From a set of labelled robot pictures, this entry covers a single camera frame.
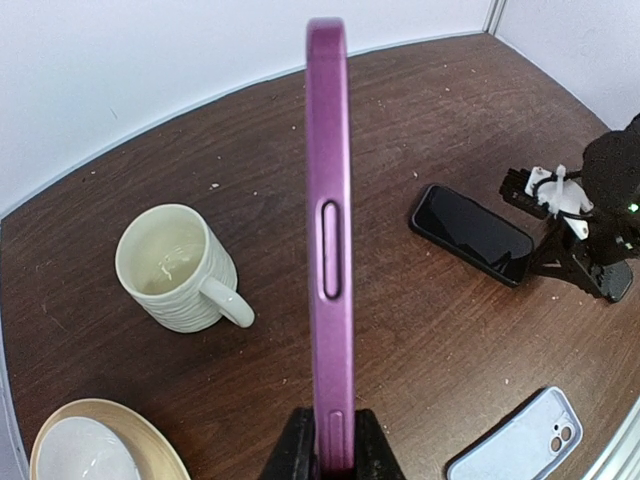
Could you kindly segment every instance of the white mug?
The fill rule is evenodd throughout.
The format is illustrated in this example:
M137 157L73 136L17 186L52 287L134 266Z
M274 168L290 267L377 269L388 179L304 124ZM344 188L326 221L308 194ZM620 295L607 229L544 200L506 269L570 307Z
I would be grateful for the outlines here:
M170 330L197 332L223 315L242 328L253 323L253 310L236 293L233 260L185 205L159 205L137 217L118 243L116 273L134 300Z

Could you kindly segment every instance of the black phone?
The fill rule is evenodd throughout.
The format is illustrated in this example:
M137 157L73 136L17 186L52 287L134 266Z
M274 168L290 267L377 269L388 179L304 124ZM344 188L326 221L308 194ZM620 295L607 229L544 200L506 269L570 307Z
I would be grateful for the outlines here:
M533 239L450 188L428 186L409 226L509 287L519 285L527 273Z

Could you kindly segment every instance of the tabletop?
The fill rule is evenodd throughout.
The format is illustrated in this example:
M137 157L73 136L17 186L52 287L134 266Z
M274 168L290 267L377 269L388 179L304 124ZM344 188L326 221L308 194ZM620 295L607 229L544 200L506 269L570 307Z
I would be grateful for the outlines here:
M544 225L501 200L504 174L579 167L605 126L488 35L368 53L349 67L358 408L376 413L408 478L437 479L557 385L585 436L552 478L579 478L640 389L640 288L615 305L540 277L509 289L407 219L438 182L539 240ZM289 414L312 402L304 98L302 73L228 95L114 148L2 221L6 355L28 451L59 406L101 397L154 423L194 479L258 476ZM118 283L120 235L168 202L198 210L232 255L257 314L251 328L173 333Z

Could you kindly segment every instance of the phone case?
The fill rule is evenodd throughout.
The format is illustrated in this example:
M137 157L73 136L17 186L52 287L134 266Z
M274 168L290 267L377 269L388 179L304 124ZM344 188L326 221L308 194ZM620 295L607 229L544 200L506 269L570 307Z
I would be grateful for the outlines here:
M543 390L497 432L455 460L449 480L542 480L582 440L582 425L562 390Z
M322 474L354 468L355 387L347 58L340 20L307 27L309 297Z
M502 222L504 222L506 225L508 225L509 227L513 228L514 230L517 230L518 232L522 233L524 236L528 237L531 240L531 251L533 252L533 247L534 247L533 238L531 238L531 236L527 232L525 232L524 230L516 227L514 224L512 224L511 222L508 222L507 220L505 220L501 216L496 215L491 210L483 207L481 204L479 204L478 202L476 202L472 198L465 197L464 195L459 194L458 192L450 189L449 187L445 187L444 185L435 184L435 183L432 184L432 185L429 185L425 189L424 195L422 196L422 198L418 202L417 207L412 212L411 217L409 218L409 228L411 228L411 230L413 230L415 233L417 233L418 235L426 238L430 242L435 243L436 245L438 245L441 248L444 248L449 253L455 255L458 258L461 258L462 260L464 260L468 264L473 265L478 270L481 270L482 272L486 273L487 275L489 275L490 277L494 278L495 280L498 280L500 283L506 285L507 287L515 288L518 285L520 285L520 282L514 282L510 278L507 278L504 275L500 275L500 273L496 272L495 270L493 270L491 268L487 268L486 265L484 265L482 262L479 262L478 260L473 258L471 255L468 255L467 253L458 250L457 248L453 247L452 245L448 244L447 242L444 242L441 238L438 238L437 236L431 234L429 231L423 230L422 228L420 228L420 226L415 221L415 214L416 214L416 212L418 210L420 210L420 208L422 207L423 203L427 200L427 196L429 195L429 190L432 187L446 188L447 190L449 190L449 191L453 192L454 194L464 198L465 200L468 200L469 202L474 203L475 205L478 206L478 208L480 208L480 209L484 210L485 212L493 215L494 217L500 219Z

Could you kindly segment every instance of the white robot part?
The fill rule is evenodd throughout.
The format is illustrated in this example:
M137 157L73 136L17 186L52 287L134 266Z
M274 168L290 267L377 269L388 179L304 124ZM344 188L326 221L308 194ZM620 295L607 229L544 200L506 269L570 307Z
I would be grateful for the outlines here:
M525 188L528 195L533 196L534 186L541 180L551 176L549 170L542 167L534 167L529 176L529 181ZM557 216L559 211L580 214L580 211L589 212L593 208L593 203L589 201L587 194L580 185L573 180L565 180L567 169L564 165L559 165L556 169L557 180L546 182L540 185L537 192L539 205L549 204L549 212ZM564 218L567 225L575 232L580 240L585 240L589 236L589 224L584 220Z

